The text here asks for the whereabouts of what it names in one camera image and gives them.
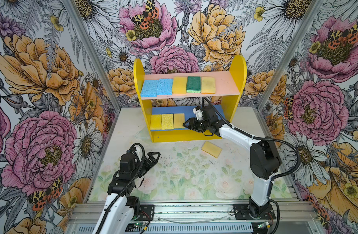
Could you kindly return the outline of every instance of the butterfly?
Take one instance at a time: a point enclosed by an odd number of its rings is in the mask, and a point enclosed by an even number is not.
[[[340,45],[344,47],[347,43],[355,44],[358,42],[358,21],[350,29],[346,29],[344,32],[340,30],[331,30],[327,39],[330,40],[327,45],[330,49],[336,49]]]
[[[323,227],[327,228],[330,222],[329,213],[322,205],[315,202],[314,198],[311,195],[306,195],[303,199],[304,201],[309,201],[311,205],[314,207],[314,211],[317,213],[318,219],[320,220]]]
[[[33,211],[40,211],[46,203],[51,203],[52,199],[57,199],[63,191],[63,177],[60,176],[45,191],[36,191],[28,196],[28,201],[33,205]]]
[[[154,0],[147,0],[143,14],[135,15],[131,20],[136,26],[140,26],[141,29],[148,29],[149,22],[153,23],[153,20],[158,19],[158,16],[159,9],[155,6]]]
[[[292,113],[292,103],[294,102],[294,95],[289,96],[284,101],[284,118],[288,120],[294,119],[294,114]]]

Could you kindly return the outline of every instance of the sponge on table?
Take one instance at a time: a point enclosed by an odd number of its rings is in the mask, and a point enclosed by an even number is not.
[[[173,79],[159,79],[157,95],[172,95]]]
[[[214,77],[201,77],[201,93],[215,94],[215,79],[214,79]]]
[[[173,81],[173,94],[186,94],[187,93],[187,77],[176,76]]]
[[[188,77],[187,92],[201,92],[201,77],[199,76]]]
[[[162,114],[162,130],[174,129],[174,114]]]
[[[222,151],[222,148],[210,143],[209,141],[206,141],[201,149],[216,158],[218,158],[219,154]]]
[[[162,115],[151,115],[151,130],[161,130]]]
[[[183,126],[185,122],[184,113],[174,114],[174,128],[175,129],[185,129]]]
[[[157,86],[158,86],[158,80],[145,80],[140,95],[142,97],[156,97]]]

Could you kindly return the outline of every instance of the green sponge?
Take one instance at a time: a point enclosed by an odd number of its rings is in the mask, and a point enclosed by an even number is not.
[[[201,77],[199,76],[188,77],[187,92],[201,92]]]

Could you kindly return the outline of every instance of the black mounting plate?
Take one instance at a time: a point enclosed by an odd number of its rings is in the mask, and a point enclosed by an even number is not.
[[[153,220],[154,217],[154,205],[144,205],[140,204],[141,211],[144,211],[147,215],[149,215],[149,218],[146,217],[144,214],[140,214],[140,216],[135,221],[150,221]]]
[[[245,203],[245,204],[233,204],[233,208],[234,208],[234,212],[235,212],[235,219],[236,220],[251,220],[251,219],[254,219],[251,216],[249,216],[249,208],[248,208],[248,206],[249,206],[249,204],[247,204],[247,203]],[[273,217],[273,219],[275,219],[274,210],[273,210],[273,207],[271,206],[271,204],[269,204],[269,206],[267,207],[265,212],[263,212],[261,214],[261,219],[268,219],[268,220],[271,219],[270,216],[267,213],[270,213],[271,216]]]

